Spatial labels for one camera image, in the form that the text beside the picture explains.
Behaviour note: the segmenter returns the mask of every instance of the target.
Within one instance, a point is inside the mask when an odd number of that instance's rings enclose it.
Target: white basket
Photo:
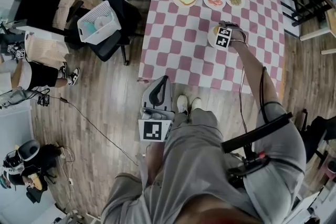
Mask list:
[[[94,32],[93,34],[87,29],[87,26],[83,23],[88,22],[94,24],[98,17],[108,15],[112,16],[112,21]],[[82,42],[87,42],[94,45],[101,43],[103,40],[111,36],[116,30],[121,29],[117,15],[110,7],[110,3],[108,1],[104,1],[93,10],[86,13],[83,17],[81,17],[77,22],[77,26],[80,40]]]

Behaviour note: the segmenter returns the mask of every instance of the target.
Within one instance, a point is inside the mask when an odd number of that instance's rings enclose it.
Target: black shorts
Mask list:
[[[58,70],[56,68],[35,62],[29,62],[29,64],[31,67],[32,80],[30,81],[28,90],[35,87],[55,86],[58,76]]]

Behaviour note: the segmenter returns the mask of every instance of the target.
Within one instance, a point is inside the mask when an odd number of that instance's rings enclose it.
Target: shoe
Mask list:
[[[77,79],[78,79],[78,77],[79,77],[79,74],[80,74],[80,69],[79,69],[79,68],[76,68],[76,69],[74,70],[74,72],[73,72],[70,76],[68,76],[68,84],[69,84],[70,86],[75,85],[75,83],[76,83],[76,81],[77,81]]]
[[[180,95],[177,99],[177,109],[179,113],[186,112],[188,114],[188,98],[185,95]]]
[[[65,159],[65,158],[66,158],[66,155],[65,155],[65,149],[64,149],[64,147],[60,146],[60,147],[58,147],[57,149],[61,151],[61,154],[59,155],[59,157],[60,157],[61,159]]]
[[[62,79],[65,79],[67,77],[66,70],[67,70],[67,62],[63,62],[63,65],[58,70],[59,72],[62,73],[62,77],[61,77]]]
[[[195,109],[202,109],[202,101],[200,98],[195,98],[193,103],[191,104],[191,111]]]

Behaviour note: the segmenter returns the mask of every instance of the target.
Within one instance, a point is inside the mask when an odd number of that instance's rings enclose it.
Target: pink and white checkered tablecloth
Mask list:
[[[203,0],[190,8],[177,7],[173,0],[151,0],[139,77],[166,74],[172,82],[238,91],[243,69],[238,53],[217,50],[207,41],[209,29],[220,20],[238,23],[246,32],[250,51],[267,67],[279,93],[285,46],[280,0],[245,0],[242,9],[226,4],[220,11]],[[246,79],[242,92],[251,93]]]

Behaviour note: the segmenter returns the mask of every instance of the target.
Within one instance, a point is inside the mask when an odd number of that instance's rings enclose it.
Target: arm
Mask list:
[[[234,39],[244,40],[243,35],[238,30],[234,30],[232,36]],[[259,89],[261,74],[263,73],[263,65],[242,42],[233,41],[231,46],[238,52],[242,60],[241,62],[245,69],[248,84],[251,87],[257,106],[260,109]],[[269,101],[279,102],[274,84],[266,71],[264,73],[264,100],[265,103]]]
[[[163,164],[163,152],[165,143],[152,142],[146,153],[148,167],[148,184],[152,185]]]
[[[22,72],[22,59],[19,60],[14,75],[12,76],[12,89],[17,88],[19,86],[21,72]]]

